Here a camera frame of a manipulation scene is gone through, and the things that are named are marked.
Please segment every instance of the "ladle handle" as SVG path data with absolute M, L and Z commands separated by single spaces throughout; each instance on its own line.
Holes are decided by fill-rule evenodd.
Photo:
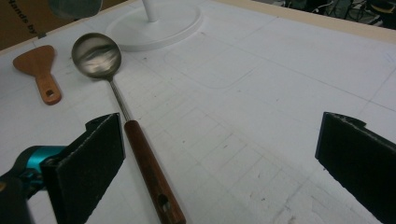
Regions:
M 129 120 L 124 130 L 131 144 L 140 172 L 162 224 L 184 224 L 186 218 L 166 181 L 160 165 L 136 120 Z
M 114 84 L 113 78 L 109 78 L 107 81 L 110 83 L 110 86 L 114 92 L 114 95 L 116 95 L 117 102 L 119 103 L 119 106 L 122 110 L 122 114 L 125 117 L 125 120 L 130 120 L 131 116 L 129 115 L 128 110 L 126 109 L 126 106 L 124 105 L 124 103 L 122 101 L 121 95 L 119 93 L 119 89 L 117 88 L 116 84 Z

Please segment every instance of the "white pole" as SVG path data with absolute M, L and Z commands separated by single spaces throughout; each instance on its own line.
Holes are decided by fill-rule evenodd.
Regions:
M 155 10 L 154 5 L 152 5 L 152 0 L 143 0 L 143 5 L 145 6 L 146 14 L 148 14 L 148 21 L 155 22 L 158 20 L 158 13 Z

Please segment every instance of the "wooden edge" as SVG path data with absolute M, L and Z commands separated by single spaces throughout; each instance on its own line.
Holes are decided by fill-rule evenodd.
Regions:
M 291 8 L 278 7 L 252 0 L 215 0 L 216 2 L 241 7 L 280 18 L 299 21 L 334 31 L 359 35 L 391 44 L 396 44 L 396 31 L 354 21 L 345 21 L 318 14 L 303 12 Z

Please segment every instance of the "white surface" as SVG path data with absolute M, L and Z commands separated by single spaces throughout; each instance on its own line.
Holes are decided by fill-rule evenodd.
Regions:
M 160 49 L 192 35 L 202 23 L 201 10 L 194 5 L 183 2 L 148 5 L 151 7 L 146 3 L 108 26 L 106 34 L 121 50 Z
M 190 0 L 204 23 L 163 49 L 123 52 L 115 82 L 188 223 L 379 223 L 314 158 L 324 111 L 367 122 L 396 142 L 396 46 Z M 132 3 L 4 54 L 0 60 L 0 174 L 34 145 L 69 145 L 91 119 L 118 112 L 106 81 L 81 75 L 70 51 L 103 33 Z M 64 98 L 45 105 L 12 60 L 50 44 Z M 160 223 L 133 153 L 88 223 Z M 29 201 L 55 223 L 46 192 Z

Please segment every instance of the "hole in handle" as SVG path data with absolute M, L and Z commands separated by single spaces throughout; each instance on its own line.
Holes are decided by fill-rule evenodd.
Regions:
M 51 97 L 51 96 L 53 96 L 55 93 L 53 92 L 53 90 L 49 90 L 49 91 L 46 91 L 46 95 L 48 96 L 48 97 Z
M 169 203 L 168 198 L 163 194 L 160 194 L 160 196 L 158 196 L 158 203 L 160 204 L 161 209 L 165 213 L 171 209 L 171 204 Z

